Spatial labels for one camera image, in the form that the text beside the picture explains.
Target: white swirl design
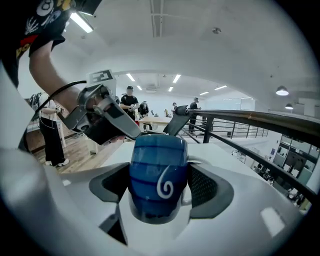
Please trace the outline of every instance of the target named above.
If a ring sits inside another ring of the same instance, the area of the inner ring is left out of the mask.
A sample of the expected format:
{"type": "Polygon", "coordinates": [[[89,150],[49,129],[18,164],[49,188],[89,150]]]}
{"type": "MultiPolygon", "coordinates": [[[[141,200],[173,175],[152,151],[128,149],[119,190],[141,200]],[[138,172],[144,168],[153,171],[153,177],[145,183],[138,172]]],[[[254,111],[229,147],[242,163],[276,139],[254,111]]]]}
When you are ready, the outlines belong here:
{"type": "Polygon", "coordinates": [[[163,199],[169,199],[172,196],[172,194],[174,193],[174,185],[169,180],[164,183],[163,190],[165,192],[167,192],[168,191],[168,187],[169,187],[170,188],[170,193],[169,194],[164,194],[161,191],[161,182],[162,182],[162,179],[164,178],[166,172],[168,171],[169,166],[170,165],[168,165],[167,168],[164,169],[163,173],[161,174],[161,176],[160,176],[160,178],[159,178],[159,180],[158,180],[158,182],[156,184],[156,192],[158,193],[159,197],[161,197],[163,199]]]}

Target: black cable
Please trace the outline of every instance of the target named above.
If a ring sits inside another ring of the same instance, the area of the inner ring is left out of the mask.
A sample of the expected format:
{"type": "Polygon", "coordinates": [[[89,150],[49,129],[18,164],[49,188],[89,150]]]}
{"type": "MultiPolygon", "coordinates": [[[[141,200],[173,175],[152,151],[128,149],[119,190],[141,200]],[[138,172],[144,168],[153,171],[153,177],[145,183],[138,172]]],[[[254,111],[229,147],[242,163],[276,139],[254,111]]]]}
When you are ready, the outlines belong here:
{"type": "Polygon", "coordinates": [[[52,93],[48,99],[40,106],[36,109],[35,113],[38,113],[54,96],[58,95],[59,93],[63,92],[64,90],[70,88],[71,86],[75,86],[78,84],[86,84],[87,81],[86,80],[81,80],[81,81],[75,81],[75,82],[71,82],[66,84],[65,86],[62,86],[61,88],[59,88],[58,90],[56,90],[54,93],[52,93]]]}

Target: white shirt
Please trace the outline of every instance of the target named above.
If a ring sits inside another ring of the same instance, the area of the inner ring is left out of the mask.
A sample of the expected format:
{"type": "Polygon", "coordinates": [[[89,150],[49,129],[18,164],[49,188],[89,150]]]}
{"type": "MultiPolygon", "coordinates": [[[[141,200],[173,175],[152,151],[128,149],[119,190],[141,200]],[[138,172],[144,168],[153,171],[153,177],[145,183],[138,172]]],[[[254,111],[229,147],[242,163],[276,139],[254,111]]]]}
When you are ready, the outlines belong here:
{"type": "MultiPolygon", "coordinates": [[[[49,95],[46,93],[41,94],[40,99],[39,99],[39,106],[41,106],[47,99],[49,98],[49,95]]],[[[48,109],[55,110],[56,109],[56,104],[55,102],[51,99],[43,108],[47,107],[48,109]]],[[[57,121],[57,114],[45,114],[40,110],[40,117],[41,118],[46,118],[52,121],[57,121]]]]}

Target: person wearing black cap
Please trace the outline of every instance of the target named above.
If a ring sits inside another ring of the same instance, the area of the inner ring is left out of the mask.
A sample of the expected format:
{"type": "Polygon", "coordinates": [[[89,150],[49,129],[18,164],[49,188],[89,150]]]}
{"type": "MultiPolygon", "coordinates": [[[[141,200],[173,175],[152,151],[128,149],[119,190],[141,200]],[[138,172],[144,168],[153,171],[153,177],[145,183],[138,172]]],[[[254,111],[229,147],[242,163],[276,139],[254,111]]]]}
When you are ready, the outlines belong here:
{"type": "Polygon", "coordinates": [[[177,103],[172,103],[172,106],[173,106],[173,109],[171,109],[171,111],[172,111],[172,115],[174,115],[175,114],[175,110],[176,110],[176,108],[177,108],[177,103]]]}
{"type": "MultiPolygon", "coordinates": [[[[198,102],[199,102],[198,98],[195,97],[195,98],[193,99],[193,102],[190,104],[190,108],[189,108],[189,109],[190,109],[190,110],[200,110],[201,107],[198,108],[198,105],[197,105],[198,102]]],[[[196,114],[191,115],[190,124],[195,125],[195,124],[196,124],[196,118],[197,118],[197,115],[196,115],[196,114]]],[[[191,134],[195,134],[194,129],[195,129],[195,128],[194,128],[192,125],[189,125],[189,132],[190,132],[191,134]]]]}
{"type": "Polygon", "coordinates": [[[133,121],[136,120],[135,110],[139,108],[138,99],[133,96],[134,88],[132,86],[128,86],[126,88],[126,94],[122,96],[120,100],[120,108],[124,110],[128,114],[129,117],[132,118],[133,121]]]}

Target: white ceiling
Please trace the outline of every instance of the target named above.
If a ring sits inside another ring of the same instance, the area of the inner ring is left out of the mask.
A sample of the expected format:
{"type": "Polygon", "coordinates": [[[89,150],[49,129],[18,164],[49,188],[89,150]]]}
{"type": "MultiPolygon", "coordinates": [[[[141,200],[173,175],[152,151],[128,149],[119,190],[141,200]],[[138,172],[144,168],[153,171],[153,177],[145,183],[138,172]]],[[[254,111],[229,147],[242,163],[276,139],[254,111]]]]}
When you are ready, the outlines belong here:
{"type": "Polygon", "coordinates": [[[83,73],[139,74],[143,86],[159,83],[164,91],[169,76],[182,74],[172,93],[194,96],[226,84],[278,111],[299,98],[320,99],[309,45],[271,0],[103,0],[95,15],[87,16],[93,32],[70,21],[64,33],[87,55],[83,73]],[[275,95],[281,85],[289,96],[275,95]]]}

